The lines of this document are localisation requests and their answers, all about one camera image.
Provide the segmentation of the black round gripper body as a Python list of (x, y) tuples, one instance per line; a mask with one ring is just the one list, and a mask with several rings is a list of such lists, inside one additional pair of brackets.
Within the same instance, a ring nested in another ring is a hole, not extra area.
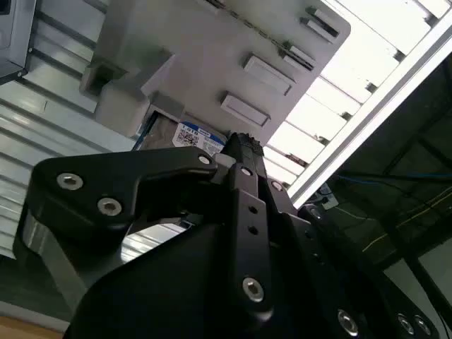
[(366, 335), (302, 335), (285, 301), (278, 245), (261, 226), (186, 231), (96, 282), (67, 338), (438, 338), (385, 275), (312, 224)]

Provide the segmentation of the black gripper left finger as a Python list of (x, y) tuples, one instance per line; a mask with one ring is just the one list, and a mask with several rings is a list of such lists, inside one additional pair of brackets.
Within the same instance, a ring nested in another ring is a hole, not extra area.
[(41, 161), (18, 243), (41, 259), (75, 313), (101, 278), (186, 231), (268, 231), (249, 137), (232, 135), (215, 156), (191, 146)]

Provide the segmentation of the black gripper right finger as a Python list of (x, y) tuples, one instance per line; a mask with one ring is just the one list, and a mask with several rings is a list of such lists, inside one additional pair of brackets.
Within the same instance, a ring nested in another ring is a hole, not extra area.
[(278, 245), (285, 301), (302, 335), (366, 335), (367, 324), (354, 310), (310, 222), (297, 217), (280, 182), (270, 179), (263, 148), (248, 138), (258, 176), (258, 195), (267, 204), (270, 239)]

